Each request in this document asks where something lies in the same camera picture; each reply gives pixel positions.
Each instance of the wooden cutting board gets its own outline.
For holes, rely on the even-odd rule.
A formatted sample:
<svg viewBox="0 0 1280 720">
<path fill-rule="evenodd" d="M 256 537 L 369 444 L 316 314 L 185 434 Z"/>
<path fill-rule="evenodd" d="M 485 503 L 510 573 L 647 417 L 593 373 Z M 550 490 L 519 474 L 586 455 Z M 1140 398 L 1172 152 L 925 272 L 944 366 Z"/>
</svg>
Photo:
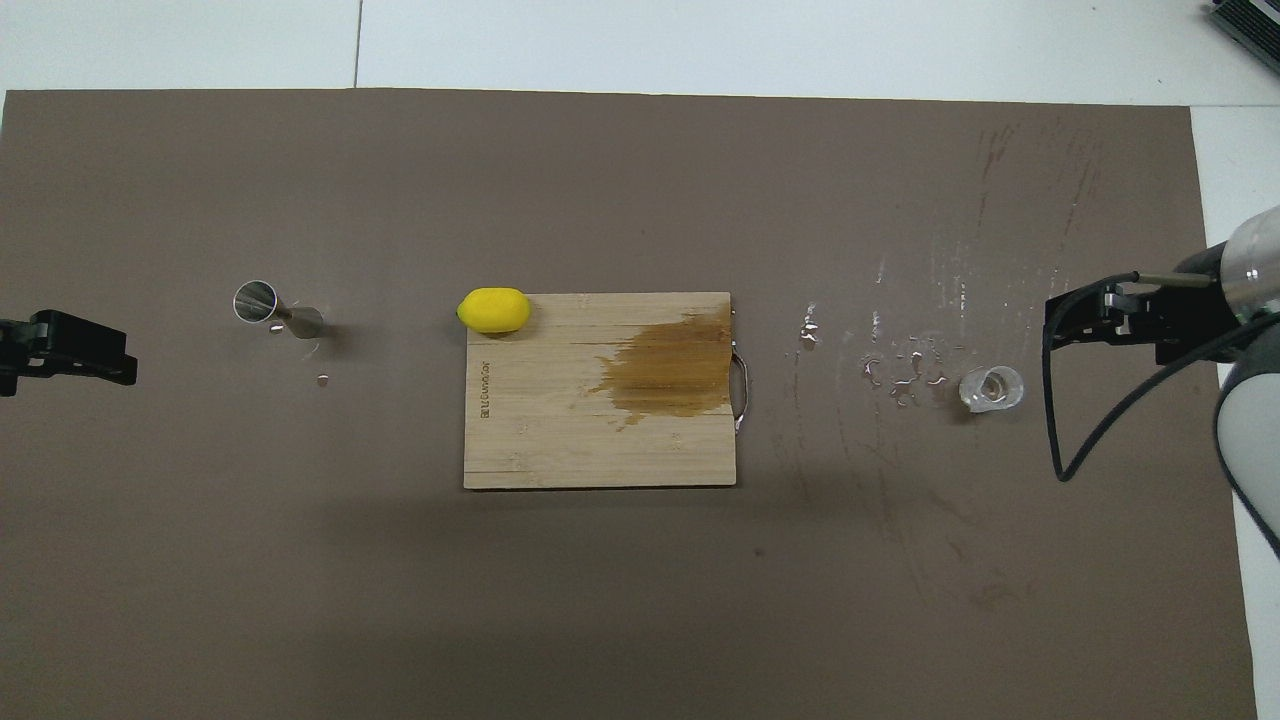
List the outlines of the wooden cutting board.
<svg viewBox="0 0 1280 720">
<path fill-rule="evenodd" d="M 736 482 L 727 292 L 529 301 L 513 333 L 467 331 L 465 487 Z"/>
</svg>

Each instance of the metal jigger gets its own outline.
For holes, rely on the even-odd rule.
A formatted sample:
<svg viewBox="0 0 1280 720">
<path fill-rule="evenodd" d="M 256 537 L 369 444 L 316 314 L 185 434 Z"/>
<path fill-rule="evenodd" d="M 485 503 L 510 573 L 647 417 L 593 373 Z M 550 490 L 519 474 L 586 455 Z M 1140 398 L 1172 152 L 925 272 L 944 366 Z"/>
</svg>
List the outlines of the metal jigger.
<svg viewBox="0 0 1280 720">
<path fill-rule="evenodd" d="M 250 324 L 279 320 L 293 337 L 308 340 L 319 337 L 324 329 L 324 316 L 315 307 L 284 307 L 275 288 L 262 281 L 250 281 L 236 291 L 236 316 Z"/>
</svg>

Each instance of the white tile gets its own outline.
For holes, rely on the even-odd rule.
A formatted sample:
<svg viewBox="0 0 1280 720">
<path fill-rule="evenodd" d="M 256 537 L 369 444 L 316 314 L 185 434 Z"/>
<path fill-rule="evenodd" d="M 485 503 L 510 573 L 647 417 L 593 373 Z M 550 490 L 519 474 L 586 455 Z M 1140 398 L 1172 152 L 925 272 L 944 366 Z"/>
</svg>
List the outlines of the white tile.
<svg viewBox="0 0 1280 720">
<path fill-rule="evenodd" d="M 1193 108 L 1196 160 L 1210 245 L 1280 205 L 1280 108 Z M 1244 610 L 1258 717 L 1280 719 L 1280 560 L 1235 502 Z"/>
<path fill-rule="evenodd" d="M 0 88 L 349 87 L 358 0 L 5 0 Z"/>
<path fill-rule="evenodd" d="M 360 85 L 1267 105 L 1203 0 L 366 0 Z"/>
</svg>

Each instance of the lemon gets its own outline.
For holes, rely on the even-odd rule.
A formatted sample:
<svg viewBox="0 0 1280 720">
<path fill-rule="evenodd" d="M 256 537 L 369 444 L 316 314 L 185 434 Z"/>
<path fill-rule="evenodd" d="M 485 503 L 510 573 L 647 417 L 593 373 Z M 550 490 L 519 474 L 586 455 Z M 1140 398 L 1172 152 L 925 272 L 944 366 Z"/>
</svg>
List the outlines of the lemon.
<svg viewBox="0 0 1280 720">
<path fill-rule="evenodd" d="M 529 299 L 513 287 L 480 287 L 458 305 L 458 319 L 477 333 L 509 333 L 529 320 Z"/>
</svg>

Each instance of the clear plastic cup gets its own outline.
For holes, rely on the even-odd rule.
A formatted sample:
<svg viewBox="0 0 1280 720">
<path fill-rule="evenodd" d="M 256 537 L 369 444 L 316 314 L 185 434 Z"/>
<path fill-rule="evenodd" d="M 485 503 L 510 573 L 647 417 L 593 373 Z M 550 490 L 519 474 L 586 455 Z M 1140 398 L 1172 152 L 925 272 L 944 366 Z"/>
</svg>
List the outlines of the clear plastic cup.
<svg viewBox="0 0 1280 720">
<path fill-rule="evenodd" d="M 1009 410 L 1023 401 L 1025 392 L 1023 377 L 1006 365 L 978 368 L 960 380 L 960 400 L 970 413 Z"/>
</svg>

